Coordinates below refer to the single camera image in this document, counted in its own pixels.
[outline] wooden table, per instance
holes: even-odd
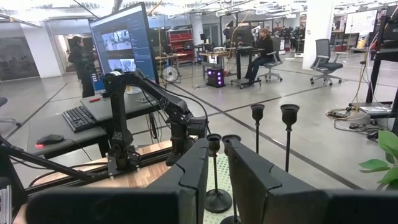
[[[141,155],[148,154],[150,152],[155,152],[161,149],[165,149],[167,147],[172,146],[171,141],[164,141],[158,144],[153,144],[150,146],[146,146],[137,150],[137,152]],[[88,162],[107,162],[107,158],[98,159],[96,161]],[[101,166],[86,166],[86,167],[79,167],[78,169],[82,171],[89,171]],[[136,170],[134,172],[123,174],[120,176],[116,176],[114,179],[104,179],[98,182],[88,184],[83,187],[129,187],[129,188],[136,188],[136,187],[147,187],[153,181],[158,179],[161,175],[163,175],[166,171],[168,171],[169,167],[166,166],[166,162],[159,162],[157,164],[153,164],[147,167],[143,167],[140,170]],[[38,180],[35,185],[43,184],[46,182],[50,182],[53,180],[60,179],[62,177],[66,177],[65,174],[56,173],[49,176],[44,177],[43,179]],[[21,207],[19,210],[17,217],[15,218],[13,224],[26,224],[25,221],[25,210],[26,204]]]

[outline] black keyboard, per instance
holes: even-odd
[[[94,128],[98,125],[93,115],[86,110],[84,106],[78,106],[74,109],[62,113],[74,133]]]

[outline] office chair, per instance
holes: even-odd
[[[272,55],[274,57],[274,60],[269,63],[265,63],[264,67],[269,68],[269,72],[259,75],[259,77],[265,77],[266,82],[271,81],[271,77],[277,77],[280,81],[282,81],[282,77],[278,73],[271,72],[271,68],[278,66],[283,63],[283,61],[279,57],[279,48],[280,48],[280,38],[272,38],[272,43],[274,47],[274,51],[271,53],[268,53],[267,55]]]
[[[0,108],[8,102],[7,98],[0,97]],[[20,127],[21,124],[12,118],[0,118],[0,123],[14,123],[16,126]]]
[[[311,69],[314,71],[322,72],[322,75],[315,75],[310,79],[311,84],[315,80],[323,78],[323,81],[329,81],[329,85],[332,86],[333,82],[331,81],[331,78],[337,78],[338,83],[341,83],[341,78],[336,77],[333,75],[329,75],[333,72],[335,72],[337,69],[343,68],[342,63],[336,63],[338,57],[340,54],[345,54],[345,52],[336,52],[336,58],[333,62],[329,62],[330,59],[330,41],[329,39],[319,39],[316,40],[317,42],[317,57],[315,61],[313,62]]]

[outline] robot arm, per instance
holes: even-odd
[[[166,161],[168,166],[172,166],[192,146],[193,141],[190,139],[189,134],[199,135],[200,137],[206,134],[207,120],[194,118],[186,102],[161,89],[138,69],[135,72],[113,71],[107,73],[104,84],[105,90],[111,98],[113,114],[113,135],[109,155],[116,160],[118,169],[127,167],[129,160],[132,160],[130,158],[131,152],[135,152],[134,146],[131,145],[133,138],[127,129],[126,123],[126,109],[124,106],[126,85],[139,87],[158,102],[154,106],[160,107],[168,114],[169,118],[166,123],[171,125],[172,152],[174,153],[173,158]]]

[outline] monitor screen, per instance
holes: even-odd
[[[120,68],[133,72],[137,68],[159,83],[148,38],[148,20],[141,3],[90,22],[91,33],[104,73]]]

